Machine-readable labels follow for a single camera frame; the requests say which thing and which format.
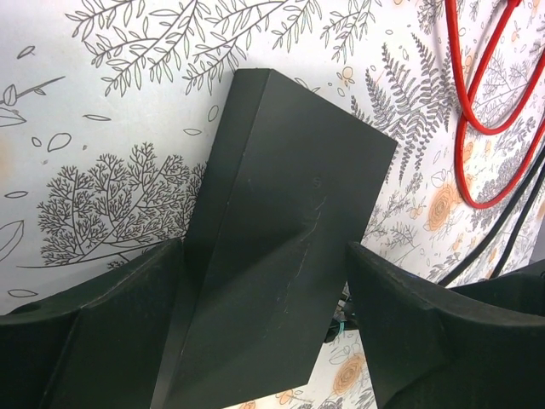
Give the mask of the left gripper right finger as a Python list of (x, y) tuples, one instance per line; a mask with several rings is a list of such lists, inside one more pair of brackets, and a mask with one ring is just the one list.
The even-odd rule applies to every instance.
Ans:
[(465, 297), (356, 243), (347, 276), (378, 407), (543, 407), (544, 315)]

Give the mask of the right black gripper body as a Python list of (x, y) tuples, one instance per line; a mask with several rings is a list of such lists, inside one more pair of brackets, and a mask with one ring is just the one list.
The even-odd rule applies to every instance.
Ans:
[(534, 262), (495, 279), (452, 287), (452, 291), (523, 314), (544, 315), (544, 261)]

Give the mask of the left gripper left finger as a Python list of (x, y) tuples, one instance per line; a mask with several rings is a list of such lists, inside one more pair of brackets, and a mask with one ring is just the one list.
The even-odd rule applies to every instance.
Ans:
[(168, 240), (1, 318), (3, 408), (148, 408), (181, 277)]

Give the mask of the black network switch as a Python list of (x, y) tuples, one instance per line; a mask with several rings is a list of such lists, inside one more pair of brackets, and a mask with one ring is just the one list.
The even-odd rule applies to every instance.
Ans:
[(396, 143), (273, 69), (235, 72), (183, 243), (155, 408), (306, 384)]

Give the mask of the floral table mat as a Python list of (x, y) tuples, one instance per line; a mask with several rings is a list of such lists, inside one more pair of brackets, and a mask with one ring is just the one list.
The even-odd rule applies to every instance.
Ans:
[[(183, 252), (234, 74), (260, 68), (396, 143), (318, 354), (322, 407), (380, 408), (347, 247), (445, 288), (525, 267), (526, 218), (544, 215), (541, 1), (2, 2), (1, 318), (168, 240)], [(313, 408), (304, 385), (268, 396)]]

